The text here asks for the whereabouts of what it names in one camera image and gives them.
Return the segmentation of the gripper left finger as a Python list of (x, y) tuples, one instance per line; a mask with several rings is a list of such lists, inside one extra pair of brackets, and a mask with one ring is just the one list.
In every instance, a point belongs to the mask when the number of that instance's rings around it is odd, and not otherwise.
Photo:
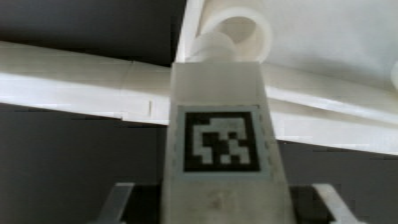
[(117, 182), (87, 224), (160, 224), (160, 186)]

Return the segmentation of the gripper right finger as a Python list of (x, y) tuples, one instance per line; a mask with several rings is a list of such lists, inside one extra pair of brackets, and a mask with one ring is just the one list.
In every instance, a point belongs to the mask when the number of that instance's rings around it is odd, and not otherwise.
[(295, 224), (368, 224), (353, 215), (330, 184), (289, 187)]

